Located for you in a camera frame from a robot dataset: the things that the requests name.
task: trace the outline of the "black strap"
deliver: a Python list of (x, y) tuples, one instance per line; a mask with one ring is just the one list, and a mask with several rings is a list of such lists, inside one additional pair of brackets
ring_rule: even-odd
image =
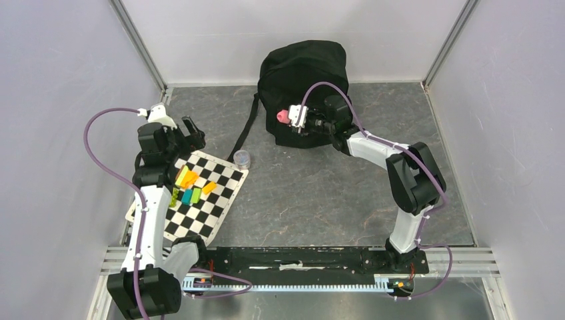
[(245, 139), (247, 138), (247, 135), (251, 130), (253, 121), (255, 121), (255, 118), (257, 118), (258, 112), (259, 112), (259, 94), (255, 93), (253, 95), (253, 104), (251, 105), (251, 113), (249, 113), (249, 119), (247, 119), (247, 123), (245, 123), (245, 128), (243, 128), (243, 131), (241, 131), (241, 134), (239, 135), (239, 138), (237, 139), (235, 146), (233, 146), (233, 150), (231, 151), (228, 157), (229, 162), (233, 162), (233, 154), (235, 153), (235, 151), (240, 150), (241, 147), (243, 146), (243, 143), (245, 142)]

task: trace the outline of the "cable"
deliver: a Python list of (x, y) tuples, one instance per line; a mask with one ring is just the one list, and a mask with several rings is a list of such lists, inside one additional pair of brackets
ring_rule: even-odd
[[(426, 295), (429, 295), (430, 293), (435, 292), (436, 290), (438, 290), (439, 288), (441, 288), (445, 284), (445, 282), (447, 281), (447, 278), (449, 277), (449, 274), (451, 273), (451, 267), (453, 265), (453, 254), (451, 252), (450, 247), (447, 244), (438, 243), (438, 244), (435, 244), (435, 245), (427, 245), (427, 246), (420, 245), (420, 235), (422, 234), (422, 230), (424, 229), (425, 221), (429, 218), (430, 214), (440, 210), (441, 208), (445, 207), (449, 203), (449, 200), (447, 199), (447, 195), (445, 194), (445, 192), (443, 192), (441, 186), (439, 185), (438, 181), (434, 178), (434, 176), (432, 175), (430, 170), (426, 167), (426, 165), (414, 153), (410, 152), (408, 149), (406, 149), (406, 148), (404, 148), (404, 147), (402, 147), (402, 146), (400, 146), (396, 143), (392, 143), (392, 142), (387, 141), (385, 139), (382, 139), (380, 137), (368, 134), (364, 130), (363, 124), (361, 123), (361, 120), (359, 120), (359, 118), (357, 117), (357, 113), (355, 113), (355, 110), (353, 109), (353, 105), (351, 104), (351, 102), (347, 98), (347, 95), (341, 89), (339, 89), (339, 87), (337, 87), (333, 83), (321, 81), (321, 82), (313, 84), (310, 88), (308, 88), (308, 91), (306, 91), (306, 93), (304, 94), (304, 98), (302, 98), (302, 103), (300, 104), (300, 113), (299, 114), (302, 114), (302, 109), (306, 105), (306, 100), (308, 99), (308, 96), (310, 95), (312, 90), (314, 90), (316, 87), (319, 87), (321, 85), (327, 85), (329, 87), (332, 87), (335, 91), (337, 91), (337, 93), (339, 93), (341, 95), (341, 97), (343, 97), (343, 99), (347, 103), (349, 109), (351, 110), (351, 114), (353, 115), (353, 120), (354, 120), (355, 125), (359, 128), (361, 133), (367, 139), (376, 141), (378, 143), (382, 143), (383, 145), (387, 145), (387, 146), (389, 146), (393, 149), (398, 149), (398, 150), (406, 153), (410, 158), (412, 158), (412, 160), (414, 160), (414, 162), (416, 162), (416, 164), (418, 164), (420, 169), (422, 169), (422, 171), (426, 174), (428, 179), (430, 179), (430, 181), (432, 182), (432, 184), (434, 185), (434, 187), (438, 191), (438, 193), (439, 193), (439, 195), (442, 199), (442, 203), (439, 206), (433, 207), (431, 210), (427, 211), (426, 212), (427, 216), (422, 217), (422, 220), (420, 221), (420, 225), (418, 226), (418, 231), (416, 232), (416, 239), (414, 241), (416, 242), (416, 246), (419, 249), (422, 249), (422, 250), (431, 249), (431, 248), (438, 248), (438, 247), (443, 247), (443, 248), (447, 249), (447, 253), (449, 254), (449, 264), (448, 264), (445, 276), (443, 277), (443, 279), (441, 279), (440, 283), (438, 283), (437, 286), (435, 286), (434, 288), (432, 288), (429, 291), (426, 291), (424, 293), (419, 293), (418, 295), (413, 295), (412, 297), (410, 297), (410, 299), (414, 299), (414, 298), (418, 298), (418, 297), (424, 297)], [(409, 297), (395, 297), (395, 299), (409, 300)]]
[(141, 316), (143, 317), (144, 320), (149, 320), (149, 316), (147, 315), (147, 312), (145, 311), (145, 308), (143, 307), (143, 302), (141, 301), (141, 294), (139, 292), (139, 258), (137, 256), (138, 253), (141, 252), (141, 239), (143, 237), (143, 227), (145, 226), (145, 211), (147, 210), (147, 204), (146, 204), (145, 196), (143, 195), (143, 192), (141, 192), (141, 190), (136, 185), (131, 183), (131, 181), (129, 181), (128, 179), (122, 177), (118, 173), (112, 171), (111, 169), (109, 169), (108, 167), (103, 165), (96, 158), (96, 156), (94, 156), (94, 153), (92, 152), (92, 150), (90, 148), (90, 144), (88, 142), (88, 132), (89, 132), (90, 126), (92, 125), (94, 120), (98, 119), (101, 115), (104, 115), (104, 114), (110, 113), (110, 112), (114, 112), (114, 111), (126, 111), (126, 112), (139, 113), (138, 110), (129, 109), (129, 108), (111, 108), (111, 109), (106, 109), (106, 110), (102, 110), (102, 111), (98, 112), (88, 121), (88, 123), (85, 127), (85, 132), (83, 134), (83, 142), (85, 144), (85, 149), (87, 150), (87, 153), (90, 156), (90, 158), (92, 159), (92, 161), (94, 161), (94, 163), (96, 163), (102, 170), (109, 173), (112, 177), (122, 181), (123, 183), (128, 185), (130, 188), (132, 188), (133, 191), (135, 191), (135, 193), (137, 193), (137, 195), (139, 196), (139, 200), (141, 201), (142, 209), (141, 209), (141, 215), (139, 217), (139, 232), (137, 233), (137, 242), (135, 243), (135, 255), (136, 255), (136, 257), (134, 258), (134, 263), (133, 263), (133, 291), (135, 293), (135, 301), (137, 302), (137, 307), (139, 308), (139, 313), (141, 313)]
[(225, 297), (232, 297), (234, 295), (240, 295), (242, 293), (246, 293), (247, 291), (251, 290), (251, 288), (253, 288), (253, 284), (245, 279), (241, 279), (241, 278), (237, 278), (237, 277), (232, 277), (230, 275), (224, 275), (223, 273), (217, 273), (214, 271), (210, 271), (210, 270), (206, 270), (206, 269), (201, 269), (201, 268), (192, 268), (189, 272), (203, 272), (203, 273), (208, 273), (211, 275), (215, 275), (217, 277), (220, 278), (224, 278), (224, 279), (228, 279), (228, 280), (233, 280), (233, 281), (237, 281), (237, 282), (241, 282), (241, 283), (245, 283), (246, 285), (248, 285), (247, 288), (243, 289), (243, 290), (239, 290), (239, 291), (234, 291), (234, 292), (230, 292), (230, 293), (223, 293), (221, 295), (202, 295), (202, 296), (198, 296), (198, 295), (192, 295), (193, 299), (215, 299), (215, 298), (225, 298)]

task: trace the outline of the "black backpack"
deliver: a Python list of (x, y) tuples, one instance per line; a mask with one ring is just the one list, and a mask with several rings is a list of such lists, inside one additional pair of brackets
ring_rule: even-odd
[[(330, 140), (326, 135), (293, 133), (289, 126), (277, 121), (277, 113), (283, 109), (288, 110), (291, 105), (299, 105), (308, 88), (320, 81), (333, 83), (347, 94), (349, 82), (345, 62), (345, 50), (339, 43), (332, 41), (308, 40), (271, 51), (261, 64), (251, 114), (228, 161), (233, 161), (233, 154), (243, 146), (257, 117), (259, 99), (267, 112), (265, 127), (275, 136), (277, 145), (301, 149), (328, 145)], [(317, 87), (308, 96), (306, 105), (323, 111), (324, 99), (335, 94), (330, 87)]]

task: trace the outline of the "black and white checkered board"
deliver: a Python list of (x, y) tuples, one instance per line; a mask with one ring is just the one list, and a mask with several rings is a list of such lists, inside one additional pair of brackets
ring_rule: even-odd
[[(174, 241), (177, 237), (200, 235), (209, 245), (226, 217), (235, 196), (247, 177), (247, 170), (239, 170), (233, 163), (195, 151), (188, 161), (179, 159), (175, 167), (180, 169), (186, 164), (199, 178), (193, 187), (202, 188), (208, 182), (216, 183), (216, 189), (210, 194), (202, 193), (198, 203), (183, 205), (181, 199), (185, 193), (180, 189), (177, 205), (167, 210), (164, 237)], [(135, 206), (128, 210), (125, 219), (133, 222)]]

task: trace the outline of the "purple cable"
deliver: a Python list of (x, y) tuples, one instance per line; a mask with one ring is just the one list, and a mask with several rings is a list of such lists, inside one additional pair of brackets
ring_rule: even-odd
[[(343, 91), (341, 91), (341, 89), (339, 89), (339, 87), (337, 87), (333, 83), (322, 81), (322, 82), (318, 82), (318, 83), (315, 83), (314, 85), (312, 85), (312, 87), (310, 87), (308, 89), (308, 91), (306, 91), (306, 94), (304, 94), (304, 98), (302, 98), (302, 103), (300, 105), (300, 114), (302, 113), (302, 108), (304, 108), (304, 106), (306, 105), (306, 100), (308, 99), (308, 96), (310, 95), (312, 90), (314, 90), (314, 88), (319, 87), (321, 85), (327, 85), (329, 87), (332, 87), (335, 91), (337, 91), (337, 93), (339, 93), (343, 97), (343, 99), (345, 100), (345, 102), (349, 106), (349, 109), (351, 110), (351, 114), (353, 115), (353, 120), (355, 122), (355, 125), (359, 128), (361, 133), (367, 139), (382, 143), (383, 145), (387, 145), (389, 147), (392, 147), (393, 149), (398, 149), (398, 150), (406, 153), (410, 158), (412, 158), (412, 160), (414, 160), (414, 162), (416, 162), (418, 164), (418, 166), (422, 169), (422, 171), (424, 171), (424, 173), (426, 174), (428, 179), (430, 179), (430, 181), (432, 182), (432, 184), (434, 185), (434, 187), (436, 188), (436, 190), (438, 191), (438, 193), (440, 194), (440, 197), (442, 199), (442, 203), (439, 206), (434, 207), (430, 211), (426, 212), (428, 218), (430, 217), (431, 213), (438, 211), (439, 209), (445, 207), (449, 203), (449, 200), (447, 199), (447, 196), (446, 196), (445, 192), (443, 192), (438, 181), (434, 178), (434, 176), (432, 175), (430, 170), (426, 167), (426, 165), (420, 159), (418, 159), (418, 157), (414, 153), (410, 152), (408, 149), (406, 149), (404, 147), (401, 147), (400, 145), (396, 145), (394, 143), (391, 143), (390, 141), (387, 141), (385, 139), (381, 139), (381, 138), (374, 136), (374, 135), (369, 135), (363, 129), (363, 124), (361, 123), (361, 120), (359, 120), (359, 118), (357, 117), (357, 113), (355, 113), (355, 110), (353, 109), (353, 105), (351, 104), (351, 102), (347, 98), (347, 95)], [(416, 239), (414, 240), (416, 242), (416, 246), (419, 249), (422, 249), (422, 250), (431, 249), (431, 248), (438, 248), (438, 247), (443, 247), (443, 248), (447, 249), (447, 253), (449, 254), (449, 264), (448, 264), (448, 267), (447, 267), (447, 271), (446, 271), (443, 279), (440, 281), (440, 283), (438, 283), (437, 286), (430, 289), (429, 291), (426, 291), (424, 293), (419, 293), (419, 294), (413, 295), (411, 297), (397, 297), (396, 299), (410, 300), (410, 299), (415, 299), (415, 298), (424, 297), (426, 295), (429, 295), (430, 293), (433, 293), (436, 290), (438, 290), (439, 288), (441, 288), (445, 284), (445, 282), (447, 281), (447, 278), (449, 277), (449, 274), (451, 273), (451, 267), (453, 265), (453, 254), (451, 252), (450, 247), (447, 244), (438, 243), (438, 244), (435, 244), (435, 245), (426, 245), (426, 246), (420, 245), (420, 235), (422, 234), (422, 231), (424, 230), (424, 225), (426, 224), (426, 220), (427, 220), (426, 216), (422, 217), (422, 220), (420, 221), (420, 225), (418, 226), (418, 231), (416, 232)]]
[[(114, 111), (127, 111), (127, 112), (139, 113), (138, 110), (129, 109), (129, 108), (111, 108), (111, 109), (106, 109), (106, 110), (100, 111), (96, 115), (94, 115), (94, 117), (92, 117), (89, 120), (89, 122), (87, 123), (87, 125), (85, 127), (85, 132), (83, 134), (83, 141), (84, 141), (87, 153), (89, 154), (92, 161), (94, 161), (94, 163), (96, 163), (102, 170), (106, 171), (111, 176), (117, 178), (118, 180), (122, 181), (123, 183), (128, 185), (130, 188), (132, 188), (137, 193), (137, 195), (139, 196), (139, 199), (141, 200), (142, 210), (141, 210), (141, 216), (139, 217), (139, 232), (137, 233), (137, 242), (135, 244), (135, 253), (138, 254), (138, 253), (141, 252), (141, 239), (143, 238), (143, 227), (145, 226), (145, 210), (147, 210), (147, 204), (146, 204), (145, 196), (143, 195), (143, 192), (141, 192), (141, 190), (136, 185), (131, 183), (131, 181), (129, 181), (128, 179), (122, 177), (118, 173), (112, 171), (111, 169), (109, 169), (108, 167), (103, 165), (94, 156), (94, 153), (92, 153), (92, 150), (90, 149), (90, 144), (88, 142), (88, 132), (89, 132), (90, 126), (92, 125), (94, 120), (98, 119), (98, 117), (100, 117), (101, 115), (104, 115), (104, 114), (110, 113), (110, 112), (114, 112)], [(143, 319), (149, 320), (149, 316), (147, 315), (147, 312), (145, 311), (145, 308), (143, 307), (143, 302), (141, 301), (141, 294), (139, 292), (139, 258), (135, 258), (134, 263), (133, 263), (133, 291), (135, 293), (135, 301), (137, 301), (139, 313), (141, 313), (141, 316), (143, 317)]]
[(198, 295), (193, 295), (193, 298), (195, 299), (215, 299), (215, 298), (225, 298), (225, 297), (232, 297), (234, 295), (240, 295), (242, 293), (246, 293), (247, 291), (251, 290), (251, 288), (253, 288), (253, 284), (245, 279), (241, 279), (241, 278), (237, 278), (237, 277), (232, 277), (230, 275), (224, 275), (222, 273), (217, 273), (214, 271), (210, 271), (210, 270), (206, 270), (206, 269), (201, 269), (201, 268), (192, 268), (189, 272), (203, 272), (203, 273), (209, 273), (211, 275), (215, 275), (217, 277), (220, 278), (224, 278), (224, 279), (228, 279), (228, 280), (233, 280), (233, 281), (237, 281), (237, 282), (241, 282), (241, 283), (245, 283), (246, 285), (248, 285), (247, 288), (240, 290), (240, 291), (235, 291), (235, 292), (230, 292), (230, 293), (223, 293), (221, 295), (208, 295), (208, 296), (198, 296)]

